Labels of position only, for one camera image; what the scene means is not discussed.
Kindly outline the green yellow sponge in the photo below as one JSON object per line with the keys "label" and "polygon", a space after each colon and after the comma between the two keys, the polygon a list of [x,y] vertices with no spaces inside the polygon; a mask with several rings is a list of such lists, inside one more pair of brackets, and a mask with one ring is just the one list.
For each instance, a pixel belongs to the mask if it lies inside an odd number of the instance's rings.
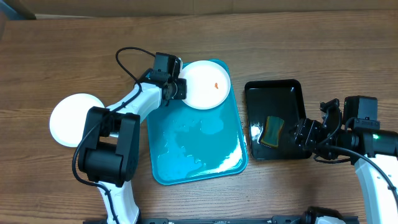
{"label": "green yellow sponge", "polygon": [[268,116],[259,142],[267,147],[278,148],[284,123],[280,117]]}

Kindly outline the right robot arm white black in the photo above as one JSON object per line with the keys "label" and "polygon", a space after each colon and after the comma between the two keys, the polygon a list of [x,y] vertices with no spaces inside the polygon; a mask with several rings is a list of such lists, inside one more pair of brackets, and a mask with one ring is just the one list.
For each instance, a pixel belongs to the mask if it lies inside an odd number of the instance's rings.
{"label": "right robot arm white black", "polygon": [[348,96],[320,103],[322,122],[292,128],[298,147],[326,164],[350,162],[363,193],[368,223],[397,223],[397,133],[380,129],[377,98]]}

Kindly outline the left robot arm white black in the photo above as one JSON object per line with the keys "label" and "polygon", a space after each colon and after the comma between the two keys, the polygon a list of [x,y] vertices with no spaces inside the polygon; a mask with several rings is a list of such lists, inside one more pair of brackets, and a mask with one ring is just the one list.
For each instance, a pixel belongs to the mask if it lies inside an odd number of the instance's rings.
{"label": "left robot arm white black", "polygon": [[103,223],[140,220],[131,184],[139,159],[140,125],[150,112],[186,96],[184,78],[146,78],[119,102],[88,110],[83,137],[73,155],[72,173],[80,183],[100,191],[107,211]]}

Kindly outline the white plate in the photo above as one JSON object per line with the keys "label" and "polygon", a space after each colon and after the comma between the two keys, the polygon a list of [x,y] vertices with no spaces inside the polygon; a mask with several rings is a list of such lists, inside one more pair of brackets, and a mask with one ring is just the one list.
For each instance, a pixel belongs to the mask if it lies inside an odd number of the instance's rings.
{"label": "white plate", "polygon": [[93,106],[103,108],[104,104],[86,93],[70,95],[59,102],[49,121],[54,140],[66,147],[77,147],[83,138],[87,112]]}
{"label": "white plate", "polygon": [[187,95],[183,102],[198,110],[219,106],[228,97],[231,89],[231,80],[226,69],[209,60],[189,63],[178,77],[185,79],[187,84]]}

